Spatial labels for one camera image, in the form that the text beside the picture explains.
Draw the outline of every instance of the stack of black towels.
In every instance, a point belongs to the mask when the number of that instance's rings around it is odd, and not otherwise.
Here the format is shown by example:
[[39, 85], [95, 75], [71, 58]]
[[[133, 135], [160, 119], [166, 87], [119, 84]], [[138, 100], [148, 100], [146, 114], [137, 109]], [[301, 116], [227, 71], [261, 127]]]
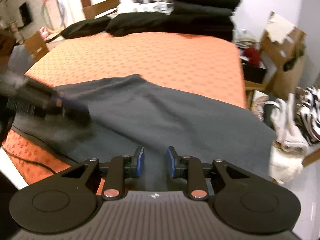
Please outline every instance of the stack of black towels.
[[93, 35], [93, 32], [105, 29], [113, 36], [167, 32], [207, 35], [232, 41], [234, 25], [230, 17], [239, 3], [240, 0], [173, 0], [174, 9], [170, 15], [141, 12], [123, 13], [113, 19], [100, 17], [71, 25], [61, 34], [64, 38], [76, 38], [82, 33]]
[[230, 17], [239, 3], [240, 0], [173, 0], [172, 32], [232, 41], [234, 25]]

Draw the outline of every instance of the red cloth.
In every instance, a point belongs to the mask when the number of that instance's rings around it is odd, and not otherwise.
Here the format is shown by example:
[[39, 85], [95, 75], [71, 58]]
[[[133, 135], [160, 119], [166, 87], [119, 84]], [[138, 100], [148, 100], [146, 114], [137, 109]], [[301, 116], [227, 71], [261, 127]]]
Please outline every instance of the red cloth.
[[255, 48], [247, 48], [243, 51], [244, 56], [249, 58], [249, 63], [259, 67], [260, 66], [260, 53]]

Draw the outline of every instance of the round black pad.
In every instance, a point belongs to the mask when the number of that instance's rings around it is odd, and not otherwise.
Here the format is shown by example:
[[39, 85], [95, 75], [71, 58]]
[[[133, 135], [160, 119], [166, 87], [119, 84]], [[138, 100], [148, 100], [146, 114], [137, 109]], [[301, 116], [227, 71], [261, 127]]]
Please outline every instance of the round black pad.
[[279, 204], [275, 196], [265, 192], [249, 192], [244, 194], [241, 202], [244, 207], [253, 212], [271, 212]]
[[57, 190], [49, 190], [36, 195], [32, 200], [32, 204], [37, 210], [54, 212], [65, 208], [69, 201], [68, 194]]
[[229, 226], [251, 234], [292, 230], [300, 215], [297, 197], [272, 182], [247, 184], [246, 180], [231, 180], [215, 196], [213, 207], [220, 218]]
[[81, 225], [96, 208], [95, 194], [69, 178], [61, 183], [42, 180], [25, 187], [12, 197], [9, 205], [10, 214], [18, 225], [45, 234]]

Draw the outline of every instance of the patterned orange fabric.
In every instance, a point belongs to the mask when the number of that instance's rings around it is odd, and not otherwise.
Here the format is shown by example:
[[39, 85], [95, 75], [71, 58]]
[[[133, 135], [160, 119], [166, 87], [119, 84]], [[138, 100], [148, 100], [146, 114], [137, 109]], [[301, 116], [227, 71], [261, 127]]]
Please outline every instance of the patterned orange fabric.
[[[131, 74], [141, 74], [159, 86], [245, 108], [243, 73], [236, 46], [208, 36], [135, 33], [112, 37], [100, 33], [65, 40], [27, 72], [52, 86]], [[3, 148], [28, 184], [52, 173], [16, 157], [43, 163], [55, 172], [69, 167], [13, 131]]]

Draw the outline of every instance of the white cloth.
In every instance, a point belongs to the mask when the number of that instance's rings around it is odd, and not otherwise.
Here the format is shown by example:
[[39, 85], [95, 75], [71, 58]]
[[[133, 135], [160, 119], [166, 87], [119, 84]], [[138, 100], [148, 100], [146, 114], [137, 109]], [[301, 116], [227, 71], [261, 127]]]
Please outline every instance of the white cloth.
[[274, 146], [270, 153], [269, 175], [279, 184], [284, 184], [303, 170], [303, 158], [309, 154], [309, 144], [293, 120], [294, 94], [288, 95], [288, 102], [277, 99], [269, 102], [276, 107], [270, 118], [277, 134], [281, 149]]
[[272, 146], [270, 152], [269, 176], [279, 184], [292, 180], [301, 173], [303, 157], [284, 153], [282, 150]]
[[290, 93], [288, 95], [287, 103], [287, 121], [284, 131], [282, 149], [285, 152], [294, 151], [296, 154], [301, 156], [306, 156], [309, 153], [309, 144], [307, 140], [303, 137], [300, 129], [295, 125], [293, 120], [293, 110], [294, 110], [294, 94]]
[[270, 40], [272, 42], [277, 41], [280, 44], [284, 42], [284, 39], [293, 30], [294, 25], [276, 13], [268, 21], [266, 27]]

